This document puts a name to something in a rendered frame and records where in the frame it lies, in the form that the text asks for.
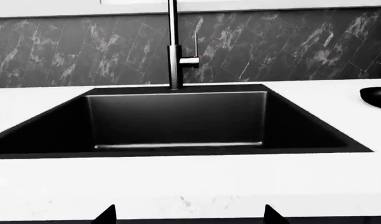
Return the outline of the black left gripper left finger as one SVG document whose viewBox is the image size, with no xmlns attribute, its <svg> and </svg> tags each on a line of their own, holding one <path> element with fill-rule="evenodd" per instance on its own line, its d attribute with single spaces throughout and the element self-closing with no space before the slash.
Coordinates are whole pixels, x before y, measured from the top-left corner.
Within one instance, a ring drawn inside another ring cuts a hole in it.
<svg viewBox="0 0 381 224">
<path fill-rule="evenodd" d="M 116 206 L 110 205 L 102 214 L 97 216 L 91 224 L 116 224 Z"/>
</svg>

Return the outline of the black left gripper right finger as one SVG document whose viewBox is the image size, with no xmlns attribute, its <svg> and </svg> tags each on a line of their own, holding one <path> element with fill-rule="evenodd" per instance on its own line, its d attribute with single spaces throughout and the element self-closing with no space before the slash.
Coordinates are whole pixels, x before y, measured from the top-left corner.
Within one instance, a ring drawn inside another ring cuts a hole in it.
<svg viewBox="0 0 381 224">
<path fill-rule="evenodd" d="M 263 224 L 290 224 L 290 222 L 270 205 L 265 205 Z"/>
</svg>

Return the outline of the black rectangular kitchen sink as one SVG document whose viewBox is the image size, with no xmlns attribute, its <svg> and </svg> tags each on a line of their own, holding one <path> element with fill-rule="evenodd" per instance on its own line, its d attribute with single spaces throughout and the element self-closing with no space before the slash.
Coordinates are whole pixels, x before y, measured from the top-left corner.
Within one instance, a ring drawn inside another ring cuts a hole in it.
<svg viewBox="0 0 381 224">
<path fill-rule="evenodd" d="M 95 88 L 0 133 L 0 159 L 370 152 L 265 85 Z"/>
</svg>

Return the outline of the black bowl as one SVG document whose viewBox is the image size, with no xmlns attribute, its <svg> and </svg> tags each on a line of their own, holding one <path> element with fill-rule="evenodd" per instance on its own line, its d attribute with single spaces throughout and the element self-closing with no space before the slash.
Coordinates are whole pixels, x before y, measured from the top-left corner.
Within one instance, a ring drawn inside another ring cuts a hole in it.
<svg viewBox="0 0 381 224">
<path fill-rule="evenodd" d="M 367 104 L 381 108 L 381 87 L 367 87 L 359 91 L 360 97 Z"/>
</svg>

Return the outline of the dark metal kitchen faucet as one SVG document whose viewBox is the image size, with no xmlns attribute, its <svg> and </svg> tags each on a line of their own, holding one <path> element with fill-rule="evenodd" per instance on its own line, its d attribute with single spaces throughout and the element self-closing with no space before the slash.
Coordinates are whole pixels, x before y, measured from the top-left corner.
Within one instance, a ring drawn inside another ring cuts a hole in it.
<svg viewBox="0 0 381 224">
<path fill-rule="evenodd" d="M 194 33 L 195 53 L 192 57 L 182 57 L 182 47 L 178 42 L 178 9 L 177 0 L 168 1 L 168 30 L 169 45 L 168 54 L 168 73 L 170 89 L 176 90 L 183 87 L 183 67 L 196 67 L 200 64 L 198 55 L 198 33 Z"/>
</svg>

